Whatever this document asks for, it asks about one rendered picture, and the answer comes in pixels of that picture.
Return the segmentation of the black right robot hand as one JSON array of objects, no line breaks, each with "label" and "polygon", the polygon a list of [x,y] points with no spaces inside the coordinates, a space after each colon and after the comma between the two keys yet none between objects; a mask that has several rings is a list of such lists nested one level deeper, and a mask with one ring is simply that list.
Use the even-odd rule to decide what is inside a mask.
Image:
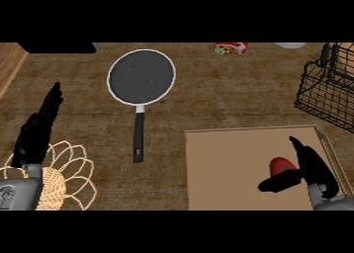
[{"label": "black right robot hand", "polygon": [[289,137],[289,142],[292,143],[297,158],[295,169],[270,176],[260,182],[257,189],[260,192],[276,193],[295,186],[300,180],[304,180],[307,185],[325,186],[326,191],[322,193],[322,197],[329,199],[338,193],[338,186],[331,171],[315,150],[307,145],[303,145],[292,136]]}]

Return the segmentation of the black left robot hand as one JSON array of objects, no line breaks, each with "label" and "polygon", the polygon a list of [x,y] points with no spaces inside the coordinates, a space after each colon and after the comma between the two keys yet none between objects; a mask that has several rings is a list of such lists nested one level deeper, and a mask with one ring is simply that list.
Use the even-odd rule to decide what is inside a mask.
[{"label": "black left robot hand", "polygon": [[44,161],[60,102],[59,83],[56,83],[44,98],[40,110],[29,115],[20,126],[10,162],[10,166],[14,168],[20,168],[25,164],[41,164]]}]

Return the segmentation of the red tomato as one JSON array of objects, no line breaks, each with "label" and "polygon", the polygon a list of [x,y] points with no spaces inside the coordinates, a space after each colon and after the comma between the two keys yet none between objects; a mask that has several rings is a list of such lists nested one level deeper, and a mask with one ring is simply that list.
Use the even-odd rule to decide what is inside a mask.
[{"label": "red tomato", "polygon": [[270,176],[278,175],[286,170],[294,170],[295,167],[283,157],[275,157],[269,164]]}]

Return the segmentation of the wicker basket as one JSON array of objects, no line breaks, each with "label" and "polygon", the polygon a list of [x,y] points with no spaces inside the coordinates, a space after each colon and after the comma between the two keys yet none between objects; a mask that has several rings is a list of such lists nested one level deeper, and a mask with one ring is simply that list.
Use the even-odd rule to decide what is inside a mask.
[{"label": "wicker basket", "polygon": [[[10,166],[13,156],[8,156],[0,167],[0,211],[8,211],[14,206],[16,191],[32,185],[31,173],[23,168]],[[42,190],[37,211],[74,210],[85,211],[96,199],[97,190],[91,183],[93,161],[87,158],[81,144],[66,140],[50,144],[42,163]]]}]

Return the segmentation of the brown wooden tray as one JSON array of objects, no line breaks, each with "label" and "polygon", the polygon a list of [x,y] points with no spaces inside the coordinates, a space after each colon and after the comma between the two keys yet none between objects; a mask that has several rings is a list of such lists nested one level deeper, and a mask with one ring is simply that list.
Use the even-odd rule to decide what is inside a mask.
[{"label": "brown wooden tray", "polygon": [[354,194],[328,138],[316,126],[264,126],[189,130],[184,133],[186,195],[192,211],[307,211],[306,184],[261,192],[270,160],[297,163],[291,140],[309,146],[331,171],[338,192]]}]

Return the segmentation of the brown wooden cabinet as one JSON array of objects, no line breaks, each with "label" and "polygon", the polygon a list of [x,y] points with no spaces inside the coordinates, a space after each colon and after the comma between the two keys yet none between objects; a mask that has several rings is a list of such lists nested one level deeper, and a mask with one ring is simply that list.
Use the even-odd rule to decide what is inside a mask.
[{"label": "brown wooden cabinet", "polygon": [[14,42],[0,42],[0,100],[28,53]]}]

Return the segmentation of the dark frying pan white rim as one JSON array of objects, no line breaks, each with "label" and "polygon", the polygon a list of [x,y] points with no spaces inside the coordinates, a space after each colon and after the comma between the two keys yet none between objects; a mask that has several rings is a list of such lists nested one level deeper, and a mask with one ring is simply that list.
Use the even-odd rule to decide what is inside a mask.
[{"label": "dark frying pan white rim", "polygon": [[106,74],[112,98],[134,108],[133,162],[143,161],[144,107],[168,94],[176,82],[170,58],[153,49],[136,49],[113,61]]}]

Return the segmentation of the black appliance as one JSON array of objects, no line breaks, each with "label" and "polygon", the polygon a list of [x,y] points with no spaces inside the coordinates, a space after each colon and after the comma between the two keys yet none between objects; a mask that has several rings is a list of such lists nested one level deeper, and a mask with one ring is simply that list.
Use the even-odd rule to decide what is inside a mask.
[{"label": "black appliance", "polygon": [[20,42],[28,53],[94,53],[91,42]]}]

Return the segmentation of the pale grey round object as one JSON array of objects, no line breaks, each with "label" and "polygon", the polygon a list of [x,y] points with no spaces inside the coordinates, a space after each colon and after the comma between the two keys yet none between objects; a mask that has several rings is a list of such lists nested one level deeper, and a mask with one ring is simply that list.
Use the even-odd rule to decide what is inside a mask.
[{"label": "pale grey round object", "polygon": [[306,42],[273,42],[276,46],[286,49],[297,49],[306,45]]}]

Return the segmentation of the red printed food box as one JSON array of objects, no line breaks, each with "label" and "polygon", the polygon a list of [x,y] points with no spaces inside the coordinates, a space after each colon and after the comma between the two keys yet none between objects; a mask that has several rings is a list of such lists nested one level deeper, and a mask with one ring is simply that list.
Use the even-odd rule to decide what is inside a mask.
[{"label": "red printed food box", "polygon": [[214,53],[218,55],[241,55],[245,50],[245,42],[217,42],[214,44]]}]

